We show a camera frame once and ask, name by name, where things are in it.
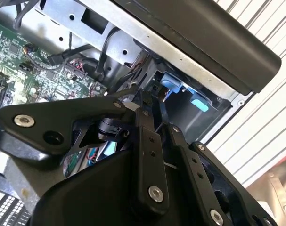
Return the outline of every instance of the red wire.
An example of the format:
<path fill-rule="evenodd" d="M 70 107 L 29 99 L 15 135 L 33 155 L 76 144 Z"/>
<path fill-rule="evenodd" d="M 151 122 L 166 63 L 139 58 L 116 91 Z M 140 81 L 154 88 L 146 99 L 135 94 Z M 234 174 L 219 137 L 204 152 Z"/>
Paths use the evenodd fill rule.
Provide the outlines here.
<path fill-rule="evenodd" d="M 96 148 L 96 150 L 95 150 L 94 154 L 92 155 L 92 157 L 88 157 L 89 154 L 90 154 L 90 151 L 88 151 L 87 154 L 86 154 L 86 158 L 88 160 L 92 160 L 94 157 L 96 157 L 97 153 L 98 153 L 98 148 Z"/>

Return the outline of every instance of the electronic component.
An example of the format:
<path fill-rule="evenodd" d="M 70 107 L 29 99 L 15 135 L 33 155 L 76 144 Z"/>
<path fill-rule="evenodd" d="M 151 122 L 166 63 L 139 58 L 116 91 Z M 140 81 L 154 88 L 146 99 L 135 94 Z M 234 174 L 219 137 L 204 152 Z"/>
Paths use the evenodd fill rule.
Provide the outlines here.
<path fill-rule="evenodd" d="M 19 51 L 19 47 L 16 46 L 16 45 L 14 45 L 14 44 L 12 43 L 12 44 L 10 45 L 9 50 L 10 50 L 12 53 L 17 54 L 18 51 Z"/>
<path fill-rule="evenodd" d="M 67 73 L 76 75 L 78 78 L 84 78 L 86 76 L 86 73 L 84 73 L 83 71 L 79 70 L 78 68 L 72 66 L 71 64 L 67 64 L 64 67 L 64 70 Z"/>
<path fill-rule="evenodd" d="M 56 71 L 39 69 L 21 55 L 24 48 L 37 64 L 49 67 L 47 52 L 0 25 L 0 93 L 5 92 L 1 106 L 94 97 L 106 91 L 104 85 L 86 76 L 83 68 L 80 70 L 71 64 Z M 100 87 L 100 90 L 91 92 L 89 84 Z"/>
<path fill-rule="evenodd" d="M 46 77 L 47 77 L 49 80 L 53 80 L 54 77 L 55 77 L 55 73 L 52 72 L 52 71 L 48 71 L 47 74 L 46 74 Z"/>
<path fill-rule="evenodd" d="M 21 64 L 19 65 L 19 67 L 20 67 L 21 70 L 26 71 L 26 72 L 31 72 L 31 71 L 33 71 L 33 69 L 34 69 L 33 65 L 31 65 L 31 64 L 28 63 L 28 62 L 27 62 L 27 63 L 26 63 L 26 62 L 21 63 Z"/>

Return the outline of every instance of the microchip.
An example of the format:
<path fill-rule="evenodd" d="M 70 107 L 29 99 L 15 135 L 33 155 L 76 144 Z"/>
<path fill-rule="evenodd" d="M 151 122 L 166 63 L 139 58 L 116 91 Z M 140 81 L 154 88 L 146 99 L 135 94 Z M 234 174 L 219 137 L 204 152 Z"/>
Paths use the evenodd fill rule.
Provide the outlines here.
<path fill-rule="evenodd" d="M 10 49 L 9 49 L 12 53 L 15 53 L 15 54 L 17 54 L 18 53 L 18 51 L 19 51 L 19 47 L 18 46 L 16 46 L 16 45 L 14 45 L 14 44 L 11 44 L 10 45 Z"/>
<path fill-rule="evenodd" d="M 53 80 L 54 77 L 55 77 L 55 73 L 54 72 L 50 72 L 50 71 L 47 72 L 47 78 L 48 79 Z"/>

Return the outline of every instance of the capacitor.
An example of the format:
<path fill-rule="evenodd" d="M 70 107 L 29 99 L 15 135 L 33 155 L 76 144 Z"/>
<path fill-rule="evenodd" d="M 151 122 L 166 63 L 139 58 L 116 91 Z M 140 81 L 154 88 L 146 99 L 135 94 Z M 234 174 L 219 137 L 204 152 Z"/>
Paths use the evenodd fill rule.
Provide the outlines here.
<path fill-rule="evenodd" d="M 72 77 L 69 81 L 70 84 L 74 84 L 75 81 L 77 80 L 77 77 Z"/>
<path fill-rule="evenodd" d="M 31 92 L 31 93 L 36 93 L 36 92 L 37 92 L 37 89 L 36 89 L 35 87 L 32 87 L 32 88 L 30 88 L 30 92 Z"/>

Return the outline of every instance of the black plastic cover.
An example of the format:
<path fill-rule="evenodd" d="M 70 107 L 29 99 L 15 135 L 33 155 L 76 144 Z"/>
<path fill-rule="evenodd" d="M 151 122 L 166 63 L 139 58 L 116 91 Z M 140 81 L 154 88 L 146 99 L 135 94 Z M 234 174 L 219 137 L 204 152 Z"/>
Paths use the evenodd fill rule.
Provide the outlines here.
<path fill-rule="evenodd" d="M 281 59 L 213 0 L 112 0 L 238 92 L 260 92 Z"/>

